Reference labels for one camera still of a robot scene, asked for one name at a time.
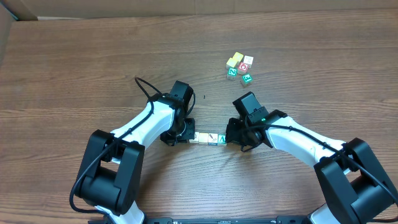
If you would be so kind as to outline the white leaf picture block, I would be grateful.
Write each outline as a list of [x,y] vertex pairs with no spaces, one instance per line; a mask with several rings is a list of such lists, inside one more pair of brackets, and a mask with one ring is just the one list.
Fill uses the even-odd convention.
[[192,144],[198,144],[199,143],[199,132],[195,132],[194,133],[194,136],[193,136],[193,139],[190,139],[189,140],[189,143],[192,143]]

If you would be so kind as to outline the yellow lone block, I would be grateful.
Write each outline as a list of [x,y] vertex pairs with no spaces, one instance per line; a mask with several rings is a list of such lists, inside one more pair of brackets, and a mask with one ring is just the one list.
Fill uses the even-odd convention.
[[199,135],[198,135],[198,143],[207,145],[208,144],[208,138],[209,138],[209,134],[208,133],[199,133]]

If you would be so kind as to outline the white feather picture block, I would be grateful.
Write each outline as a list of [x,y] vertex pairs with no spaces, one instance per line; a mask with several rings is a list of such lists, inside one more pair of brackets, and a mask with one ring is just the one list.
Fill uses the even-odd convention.
[[208,144],[212,146],[218,145],[218,134],[216,133],[209,133],[208,134]]

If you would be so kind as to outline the green A letter block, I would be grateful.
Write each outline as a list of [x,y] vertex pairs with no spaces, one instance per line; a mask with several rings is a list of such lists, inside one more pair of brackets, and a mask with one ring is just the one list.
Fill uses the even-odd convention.
[[225,146],[227,145],[226,143],[226,135],[225,134],[219,134],[218,135],[218,142],[217,142],[218,146]]

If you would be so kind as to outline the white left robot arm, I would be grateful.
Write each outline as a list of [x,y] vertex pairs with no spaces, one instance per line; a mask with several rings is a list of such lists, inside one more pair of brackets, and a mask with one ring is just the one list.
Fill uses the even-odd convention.
[[136,198],[145,150],[156,139],[168,146],[193,140],[194,104],[193,88],[176,81],[170,92],[148,96],[144,110],[124,126],[110,133],[96,130],[70,192],[71,208],[101,214],[100,223],[144,223]]

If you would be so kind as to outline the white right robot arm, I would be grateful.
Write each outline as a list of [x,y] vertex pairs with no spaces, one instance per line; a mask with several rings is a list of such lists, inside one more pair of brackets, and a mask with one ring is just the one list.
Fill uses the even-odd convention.
[[239,113],[226,128],[226,142],[248,152],[261,144],[293,155],[312,167],[325,204],[310,213],[306,223],[393,223],[377,216],[397,203],[397,189],[368,143],[349,142],[317,134],[280,110],[268,112],[253,92],[233,105]]

